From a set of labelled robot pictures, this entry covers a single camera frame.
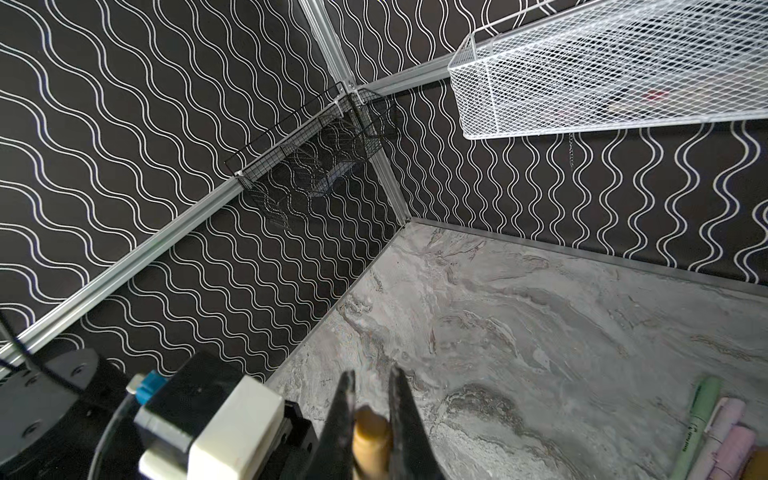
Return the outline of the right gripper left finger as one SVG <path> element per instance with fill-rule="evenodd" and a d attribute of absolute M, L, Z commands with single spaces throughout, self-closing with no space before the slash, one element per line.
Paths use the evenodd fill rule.
<path fill-rule="evenodd" d="M 356 380 L 344 371 L 331 401 L 317 447 L 304 471 L 304 479 L 352 479 Z"/>

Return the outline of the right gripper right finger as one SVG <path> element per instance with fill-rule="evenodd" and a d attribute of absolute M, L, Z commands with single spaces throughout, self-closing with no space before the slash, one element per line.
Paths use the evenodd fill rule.
<path fill-rule="evenodd" d="M 389 379 L 389 417 L 392 451 L 391 479 L 445 479 L 435 458 L 407 376 L 393 366 Z"/>

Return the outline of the brown pen cap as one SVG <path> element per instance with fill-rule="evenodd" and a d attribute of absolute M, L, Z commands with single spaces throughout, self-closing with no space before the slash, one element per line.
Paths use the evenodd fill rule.
<path fill-rule="evenodd" d="M 389 421 L 369 405 L 355 412 L 352 453 L 354 479 L 388 479 L 392 451 Z"/>

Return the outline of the green pen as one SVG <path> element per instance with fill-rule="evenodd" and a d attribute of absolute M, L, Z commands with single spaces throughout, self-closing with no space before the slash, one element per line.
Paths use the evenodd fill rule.
<path fill-rule="evenodd" d="M 690 408 L 687 431 L 683 444 L 675 460 L 673 469 L 668 476 L 670 480 L 686 479 L 692 468 L 695 457 L 708 425 L 710 417 L 718 402 L 722 380 L 719 377 L 707 376 L 697 385 Z"/>

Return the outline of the white pink pen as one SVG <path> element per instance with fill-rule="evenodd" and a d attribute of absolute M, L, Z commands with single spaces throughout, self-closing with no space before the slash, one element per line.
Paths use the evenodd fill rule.
<path fill-rule="evenodd" d="M 746 403 L 738 398 L 722 397 L 716 404 L 704 430 L 704 444 L 688 473 L 687 480 L 707 479 L 716 464 L 716 453 L 730 430 L 745 412 Z"/>

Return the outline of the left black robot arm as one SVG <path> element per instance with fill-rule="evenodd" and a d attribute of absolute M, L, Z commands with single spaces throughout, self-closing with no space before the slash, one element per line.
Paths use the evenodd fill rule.
<path fill-rule="evenodd" d="M 46 366 L 107 406 L 91 406 L 37 372 L 1 386 L 1 477 L 85 479 L 96 446 L 125 398 L 129 377 L 92 349 L 69 351 Z"/>

